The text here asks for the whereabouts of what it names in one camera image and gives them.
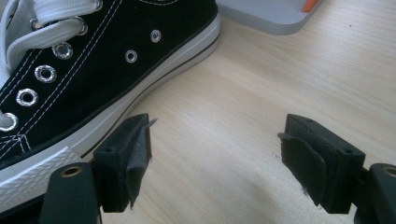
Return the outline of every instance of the shoe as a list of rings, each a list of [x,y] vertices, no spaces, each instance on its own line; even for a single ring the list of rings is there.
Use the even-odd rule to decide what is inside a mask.
[[[10,0],[0,23],[0,213],[46,191],[219,41],[215,0]]]

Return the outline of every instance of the silver eyelet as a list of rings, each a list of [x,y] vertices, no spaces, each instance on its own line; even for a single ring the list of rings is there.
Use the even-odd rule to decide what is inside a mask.
[[[18,118],[10,113],[1,113],[0,111],[0,117],[3,117],[4,119],[9,120],[9,124],[7,123],[7,127],[1,127],[0,126],[0,131],[1,132],[10,132],[12,130],[15,130],[18,127]]]
[[[32,31],[36,31],[41,29],[41,24],[38,22],[37,19],[31,19],[30,20],[30,27],[32,28]]]
[[[161,32],[159,30],[153,30],[151,32],[151,41],[158,43],[161,40]]]
[[[102,0],[94,0],[96,2],[96,11],[99,11],[103,7],[103,1]]]
[[[52,53],[55,57],[67,60],[73,55],[73,48],[66,42],[60,43],[58,45],[52,46]]]
[[[85,35],[88,32],[88,25],[87,22],[85,22],[82,18],[80,17],[74,17],[73,19],[79,21],[81,23],[81,30],[79,31],[78,35]]]
[[[35,105],[38,101],[38,94],[37,92],[30,90],[30,89],[24,89],[18,91],[17,95],[17,103],[22,106],[32,106]]]
[[[56,71],[51,66],[40,65],[35,69],[35,78],[40,82],[51,83],[55,81],[56,77]]]
[[[136,51],[130,49],[125,53],[125,60],[127,63],[134,63],[137,60],[137,53]]]

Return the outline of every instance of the light wood surface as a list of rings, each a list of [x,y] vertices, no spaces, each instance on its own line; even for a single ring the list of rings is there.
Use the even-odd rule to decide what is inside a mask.
[[[280,158],[288,113],[396,164],[396,2],[327,0],[297,34],[222,20],[218,48],[149,94],[153,160],[124,223],[353,223],[315,207]]]

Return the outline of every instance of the black clamp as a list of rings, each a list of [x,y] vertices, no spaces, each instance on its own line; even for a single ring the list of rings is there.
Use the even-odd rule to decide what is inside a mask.
[[[367,171],[365,154],[312,119],[288,115],[282,161],[315,205],[329,214],[358,207],[355,223],[396,223],[396,166],[378,163]]]
[[[93,152],[91,163],[56,170],[44,197],[1,214],[0,222],[98,224],[101,206],[106,213],[132,207],[151,159],[149,126],[154,121],[148,114],[126,119]]]

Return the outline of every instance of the white shoelace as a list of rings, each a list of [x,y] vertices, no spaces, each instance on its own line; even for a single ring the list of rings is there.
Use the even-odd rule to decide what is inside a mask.
[[[49,48],[78,35],[81,22],[73,18],[91,14],[99,5],[98,0],[10,0],[0,21],[0,89],[27,50]],[[33,7],[29,10],[33,10],[36,18],[26,18],[29,13],[23,10],[28,7]],[[30,26],[30,19],[37,19],[39,24],[44,25],[57,22],[12,39],[15,33],[21,32],[16,29]],[[20,21],[26,24],[12,24]]]

